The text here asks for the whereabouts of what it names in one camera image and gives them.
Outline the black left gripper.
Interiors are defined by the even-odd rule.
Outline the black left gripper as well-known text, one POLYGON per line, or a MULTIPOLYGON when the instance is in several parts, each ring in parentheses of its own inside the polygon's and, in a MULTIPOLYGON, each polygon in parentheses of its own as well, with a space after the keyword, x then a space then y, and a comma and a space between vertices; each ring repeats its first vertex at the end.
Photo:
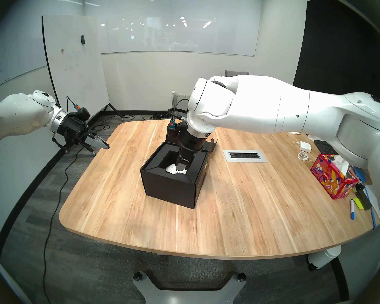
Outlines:
MULTIPOLYGON (((79 144, 84 133, 89 130, 87 120, 90 113, 68 113, 61 121, 57 133, 64 137, 65 147, 72 147, 73 144, 79 144)), ((110 148, 109 144, 100 136, 87 134, 87 139, 82 142, 82 146, 95 154, 94 150, 110 148)))

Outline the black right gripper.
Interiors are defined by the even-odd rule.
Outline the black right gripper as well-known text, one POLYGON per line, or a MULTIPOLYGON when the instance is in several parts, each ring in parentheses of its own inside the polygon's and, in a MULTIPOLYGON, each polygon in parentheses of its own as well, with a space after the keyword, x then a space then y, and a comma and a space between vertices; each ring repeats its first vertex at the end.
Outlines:
POLYGON ((194 155, 201 151, 204 142, 210 134, 201 134, 201 137, 193 136, 187 129, 181 129, 177 136, 179 145, 179 157, 175 164, 177 172, 183 172, 190 167, 194 155))

